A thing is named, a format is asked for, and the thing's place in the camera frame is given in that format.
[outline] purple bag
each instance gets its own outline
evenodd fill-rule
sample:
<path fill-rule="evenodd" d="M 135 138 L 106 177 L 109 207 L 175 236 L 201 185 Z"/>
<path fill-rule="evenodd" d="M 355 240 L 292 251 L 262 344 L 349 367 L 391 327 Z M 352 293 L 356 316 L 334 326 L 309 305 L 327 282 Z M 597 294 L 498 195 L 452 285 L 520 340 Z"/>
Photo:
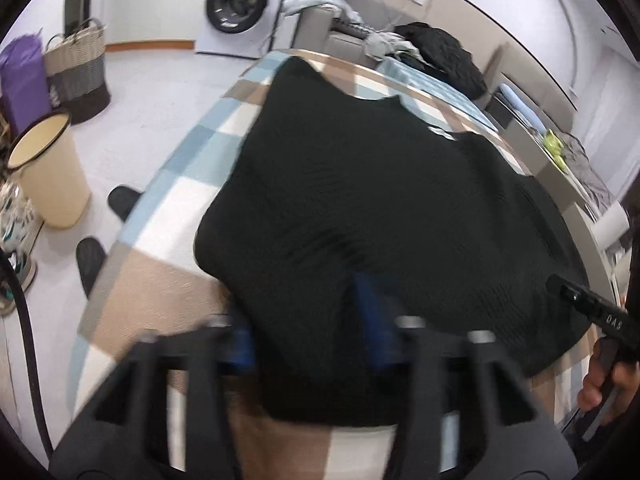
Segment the purple bag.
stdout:
<path fill-rule="evenodd" d="M 51 111 L 39 34 L 15 38 L 0 53 L 2 100 L 13 138 Z"/>

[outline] white curtain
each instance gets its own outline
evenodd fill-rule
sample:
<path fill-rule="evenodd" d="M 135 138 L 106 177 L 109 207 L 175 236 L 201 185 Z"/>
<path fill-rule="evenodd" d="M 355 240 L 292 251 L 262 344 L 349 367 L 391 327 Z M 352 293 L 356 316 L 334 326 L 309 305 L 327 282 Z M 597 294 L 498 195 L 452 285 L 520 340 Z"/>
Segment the white curtain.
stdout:
<path fill-rule="evenodd" d="M 578 108 L 573 133 L 620 199 L 640 170 L 640 70 L 605 47 Z"/>

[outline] white paper towel roll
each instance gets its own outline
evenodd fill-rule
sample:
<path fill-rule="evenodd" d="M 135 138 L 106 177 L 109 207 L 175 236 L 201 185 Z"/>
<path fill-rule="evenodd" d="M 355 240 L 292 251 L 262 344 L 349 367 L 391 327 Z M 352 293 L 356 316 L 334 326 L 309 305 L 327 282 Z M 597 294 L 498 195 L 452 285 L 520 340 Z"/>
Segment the white paper towel roll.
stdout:
<path fill-rule="evenodd" d="M 617 200 L 607 209 L 591 231 L 598 247 L 603 251 L 618 240 L 629 229 L 629 218 Z"/>

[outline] wooden baseboard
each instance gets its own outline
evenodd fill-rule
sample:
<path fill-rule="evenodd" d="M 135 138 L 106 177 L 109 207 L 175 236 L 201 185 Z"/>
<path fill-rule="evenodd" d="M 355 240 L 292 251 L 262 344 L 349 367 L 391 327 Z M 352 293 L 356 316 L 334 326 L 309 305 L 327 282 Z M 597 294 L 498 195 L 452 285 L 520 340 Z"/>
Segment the wooden baseboard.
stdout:
<path fill-rule="evenodd" d="M 193 50 L 195 41 L 191 40 L 157 40 L 127 41 L 127 43 L 110 43 L 105 46 L 107 52 L 122 50 Z"/>

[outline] washing machine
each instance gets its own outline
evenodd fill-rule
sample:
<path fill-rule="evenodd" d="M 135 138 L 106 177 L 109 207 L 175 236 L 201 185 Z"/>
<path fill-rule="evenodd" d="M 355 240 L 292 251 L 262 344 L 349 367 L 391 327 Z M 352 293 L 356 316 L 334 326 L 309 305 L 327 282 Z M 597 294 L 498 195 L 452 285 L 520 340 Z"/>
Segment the washing machine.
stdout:
<path fill-rule="evenodd" d="M 204 0 L 195 50 L 257 59 L 268 52 L 282 0 Z"/>

